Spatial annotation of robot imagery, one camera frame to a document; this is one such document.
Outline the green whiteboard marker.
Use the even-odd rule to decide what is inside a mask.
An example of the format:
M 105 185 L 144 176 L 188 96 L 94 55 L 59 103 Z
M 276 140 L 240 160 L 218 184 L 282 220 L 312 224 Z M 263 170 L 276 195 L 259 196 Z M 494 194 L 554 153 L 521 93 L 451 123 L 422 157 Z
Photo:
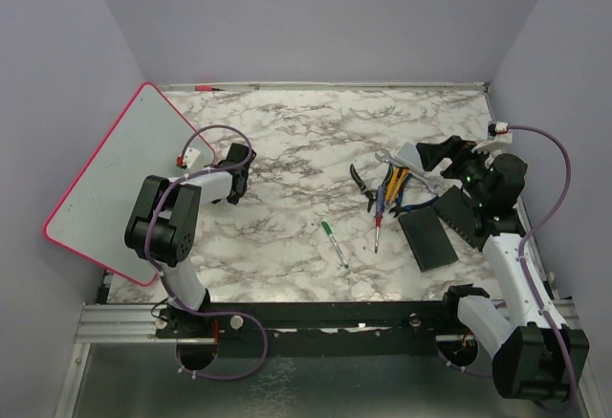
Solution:
M 349 264 L 348 261 L 339 245 L 338 240 L 336 239 L 336 237 L 334 236 L 331 227 L 329 226 L 329 224 L 325 221 L 321 222 L 321 226 L 323 227 L 330 243 L 332 244 L 332 247 L 334 248 L 338 258 L 339 258 L 339 263 L 341 268 L 347 270 L 349 268 Z

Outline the pink framed whiteboard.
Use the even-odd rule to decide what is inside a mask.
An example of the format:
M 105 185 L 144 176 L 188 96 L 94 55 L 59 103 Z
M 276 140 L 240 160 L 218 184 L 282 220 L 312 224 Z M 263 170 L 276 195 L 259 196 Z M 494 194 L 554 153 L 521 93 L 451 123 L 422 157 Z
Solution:
M 139 87 L 46 220 L 56 245 L 141 286 L 151 265 L 124 244 L 142 182 L 177 177 L 177 157 L 195 128 L 152 83 Z

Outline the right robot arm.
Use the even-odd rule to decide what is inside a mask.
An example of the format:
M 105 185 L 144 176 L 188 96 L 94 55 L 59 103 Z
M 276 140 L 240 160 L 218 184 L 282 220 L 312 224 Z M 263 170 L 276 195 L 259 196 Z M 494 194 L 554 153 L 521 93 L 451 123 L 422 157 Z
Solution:
M 528 248 L 515 205 L 528 166 L 510 153 L 494 159 L 489 143 L 451 136 L 419 143 L 424 170 L 444 159 L 445 179 L 457 180 L 433 205 L 439 217 L 487 259 L 509 315 L 504 317 L 480 289 L 447 291 L 439 310 L 451 333 L 469 328 L 492 358 L 492 378 L 507 399 L 568 404 L 575 399 L 589 341 L 569 326 L 549 297 Z

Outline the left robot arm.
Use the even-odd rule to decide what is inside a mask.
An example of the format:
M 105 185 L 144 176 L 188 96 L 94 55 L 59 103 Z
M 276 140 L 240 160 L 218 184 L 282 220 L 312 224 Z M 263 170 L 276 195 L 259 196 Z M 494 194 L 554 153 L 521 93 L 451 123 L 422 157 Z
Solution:
M 209 291 L 190 262 L 200 206 L 227 201 L 236 205 L 248 187 L 256 152 L 233 143 L 227 157 L 195 175 L 144 179 L 124 233 L 125 246 L 149 262 L 178 310 L 178 324 L 193 337 L 211 323 Z

